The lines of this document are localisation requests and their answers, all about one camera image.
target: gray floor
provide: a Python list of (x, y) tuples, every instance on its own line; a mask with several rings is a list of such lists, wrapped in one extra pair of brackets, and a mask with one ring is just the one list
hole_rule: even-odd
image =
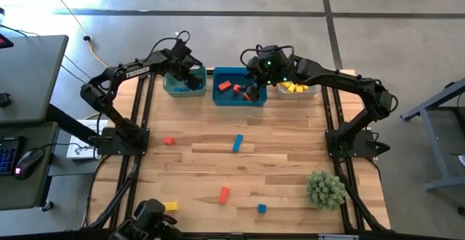
[[(322, 0), (66, 0), (74, 8), (200, 11), (322, 12)], [(465, 12), (465, 0), (330, 0), (334, 12)], [(67, 55), (87, 73), (102, 71), (90, 55), (69, 15), (48, 15), (62, 7), (58, 0), (0, 0), (7, 10), (4, 24), (40, 34), (69, 35)], [(255, 44), (293, 44), (296, 54), (334, 68), (324, 17), (153, 17), (79, 16), (97, 43), (96, 52), (109, 65), (144, 57), (152, 43), (175, 31), (192, 34), (190, 47), (207, 66), (237, 65), (240, 52)], [(392, 228), (401, 233), (465, 239), (465, 219), (456, 207), (465, 205), (465, 186), (427, 193), (423, 184), (439, 178), (420, 119), (403, 123), (397, 117), (465, 76), (465, 19), (334, 20), (344, 68), (380, 78), (400, 99), (391, 117), (373, 124), (391, 151), (379, 165)], [(8, 36), (14, 34), (0, 31)], [(78, 71), (66, 61), (64, 66)], [(92, 110), (79, 98), (81, 83), (60, 71), (52, 102), (80, 118)], [(451, 169), (465, 173), (456, 158)], [(90, 177), (59, 177), (50, 199), (56, 207), (0, 212), (0, 235), (76, 229), (81, 224)], [(21, 225), (11, 221), (22, 220)]]

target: white bin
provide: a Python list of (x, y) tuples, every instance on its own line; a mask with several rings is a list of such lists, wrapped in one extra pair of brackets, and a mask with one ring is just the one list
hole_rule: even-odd
[(288, 92), (282, 84), (278, 84), (278, 97), (280, 99), (304, 99), (312, 98), (321, 90), (319, 84), (309, 86), (307, 90), (303, 92)]

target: artificial plant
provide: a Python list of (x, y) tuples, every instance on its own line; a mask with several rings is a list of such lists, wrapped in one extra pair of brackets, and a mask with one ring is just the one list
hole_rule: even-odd
[(339, 177), (328, 174), (325, 170), (313, 171), (307, 180), (307, 196), (310, 203), (318, 209), (326, 207), (329, 211), (334, 211), (344, 203), (346, 189)]

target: keyboard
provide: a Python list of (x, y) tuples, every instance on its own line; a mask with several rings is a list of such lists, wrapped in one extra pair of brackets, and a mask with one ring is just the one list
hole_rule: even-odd
[(24, 137), (0, 137), (0, 176), (13, 175)]

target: wooden tabletop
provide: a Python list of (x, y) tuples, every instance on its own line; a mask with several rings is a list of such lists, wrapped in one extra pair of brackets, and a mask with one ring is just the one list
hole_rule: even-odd
[[(181, 231), (343, 232), (340, 210), (317, 210), (309, 204), (305, 191), (312, 171), (334, 170), (326, 153), (321, 92), (309, 100), (280, 100), (277, 88), (268, 87), (263, 107), (223, 107), (211, 99), (211, 78), (202, 97), (170, 97), (162, 83), (157, 76), (148, 123), (149, 149), (142, 159), (134, 208), (151, 198), (177, 201), (178, 211), (169, 214), (178, 219)], [(124, 116), (131, 115), (136, 85), (136, 79), (123, 83), (115, 99), (115, 107)], [(332, 92), (329, 94), (333, 106)], [(362, 109), (361, 100), (346, 92), (340, 96), (349, 121)], [(333, 121), (337, 128), (336, 117)], [(243, 135), (243, 143), (240, 152), (234, 153), (238, 134)], [(174, 137), (176, 145), (163, 144), (167, 135)], [(389, 227), (378, 172), (366, 159), (353, 161), (361, 199), (379, 222)], [(120, 165), (121, 157), (112, 156), (100, 168), (92, 191), (90, 222), (112, 199)], [(230, 188), (226, 204), (218, 203), (222, 186)], [(347, 203), (355, 226), (352, 202)], [(258, 204), (267, 205), (266, 214), (258, 214)]]

